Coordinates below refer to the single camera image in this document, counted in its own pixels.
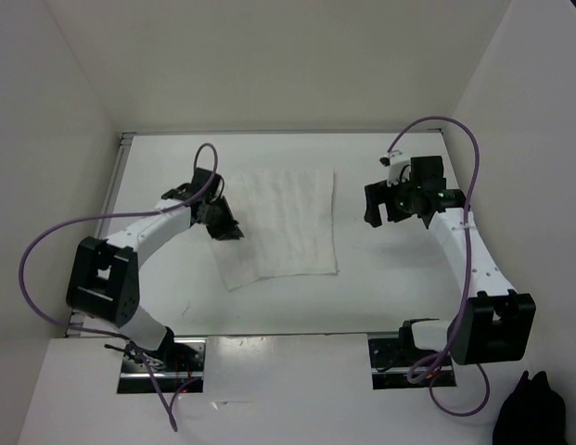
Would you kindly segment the white pleated skirt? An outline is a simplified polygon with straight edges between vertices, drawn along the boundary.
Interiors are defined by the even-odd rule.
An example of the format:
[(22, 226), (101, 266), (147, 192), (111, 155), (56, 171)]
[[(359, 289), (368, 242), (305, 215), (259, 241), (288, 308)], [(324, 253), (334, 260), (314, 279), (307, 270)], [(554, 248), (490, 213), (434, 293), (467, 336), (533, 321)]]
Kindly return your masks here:
[(243, 237), (212, 241), (227, 290), (269, 278), (338, 272), (331, 167), (231, 177), (224, 196)]

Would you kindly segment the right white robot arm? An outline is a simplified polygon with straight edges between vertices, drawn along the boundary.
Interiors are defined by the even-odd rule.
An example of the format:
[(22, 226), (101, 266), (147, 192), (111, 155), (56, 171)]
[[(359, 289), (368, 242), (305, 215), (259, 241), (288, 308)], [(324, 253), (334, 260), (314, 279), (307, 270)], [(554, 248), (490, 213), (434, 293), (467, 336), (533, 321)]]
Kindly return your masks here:
[(464, 192), (448, 187), (442, 157), (395, 151), (385, 180), (365, 187), (372, 227), (417, 217), (440, 244), (461, 291), (442, 349), (461, 365), (523, 358), (536, 305), (506, 279), (480, 236)]

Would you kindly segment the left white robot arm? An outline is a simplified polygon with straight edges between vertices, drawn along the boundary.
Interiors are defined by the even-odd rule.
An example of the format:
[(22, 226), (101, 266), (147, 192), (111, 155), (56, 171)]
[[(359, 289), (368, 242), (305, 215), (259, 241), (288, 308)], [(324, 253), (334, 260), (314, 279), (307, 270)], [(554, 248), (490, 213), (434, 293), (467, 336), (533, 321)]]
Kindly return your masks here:
[(69, 307), (115, 328), (141, 349), (127, 347), (127, 356), (154, 370), (193, 358), (195, 352), (176, 343), (170, 327), (141, 307), (139, 272), (151, 255), (196, 224), (213, 240), (242, 238), (223, 191), (220, 174), (196, 168), (191, 182), (161, 196), (153, 214), (104, 239), (88, 236), (81, 241), (66, 296)]

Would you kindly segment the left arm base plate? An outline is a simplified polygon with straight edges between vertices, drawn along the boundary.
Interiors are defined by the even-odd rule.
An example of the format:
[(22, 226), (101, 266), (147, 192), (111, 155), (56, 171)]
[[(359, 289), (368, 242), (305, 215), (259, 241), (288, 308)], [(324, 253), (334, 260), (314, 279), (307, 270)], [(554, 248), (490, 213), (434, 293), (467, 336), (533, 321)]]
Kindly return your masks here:
[[(156, 364), (149, 357), (147, 361), (163, 394), (201, 393), (204, 386), (204, 365), (207, 339), (205, 337), (178, 337), (181, 355), (167, 364)], [(156, 392), (145, 365), (134, 352), (106, 343), (104, 348), (115, 351), (121, 361), (118, 394), (153, 394)]]

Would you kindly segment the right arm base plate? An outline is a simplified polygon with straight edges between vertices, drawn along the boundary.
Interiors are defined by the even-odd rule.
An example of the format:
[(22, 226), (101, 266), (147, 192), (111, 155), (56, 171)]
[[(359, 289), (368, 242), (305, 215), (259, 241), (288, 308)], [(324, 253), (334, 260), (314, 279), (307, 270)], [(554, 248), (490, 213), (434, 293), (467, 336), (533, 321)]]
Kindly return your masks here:
[(394, 335), (369, 337), (367, 340), (373, 390), (427, 388), (433, 375), (419, 384), (407, 381), (409, 368), (424, 357), (435, 354), (433, 350), (418, 350), (405, 346)]

